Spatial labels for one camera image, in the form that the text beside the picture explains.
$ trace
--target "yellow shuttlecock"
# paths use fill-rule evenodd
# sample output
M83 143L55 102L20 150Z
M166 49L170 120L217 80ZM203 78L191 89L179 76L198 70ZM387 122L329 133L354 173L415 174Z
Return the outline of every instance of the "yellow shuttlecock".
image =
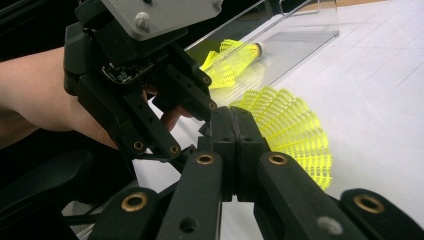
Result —
M226 39L221 43L219 53L209 52L200 69L212 79L210 89L231 87L235 84L235 78L261 54L262 46L259 43L245 44Z
M264 87L246 91L230 106L251 112L272 151L292 156L322 189L330 186L332 156L328 138L302 99L286 89Z
M250 64L238 77L237 84L228 88L215 88L210 90L211 98L218 106L228 106L235 99L239 99L247 90L259 89L267 70L263 61L265 58Z

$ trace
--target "human arm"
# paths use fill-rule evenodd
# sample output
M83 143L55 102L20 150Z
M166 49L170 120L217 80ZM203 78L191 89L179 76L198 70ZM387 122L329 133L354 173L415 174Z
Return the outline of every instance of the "human arm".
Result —
M75 130L116 148L107 132L64 90L64 49L57 48L0 63L0 149L38 128ZM162 116L172 129L181 108Z

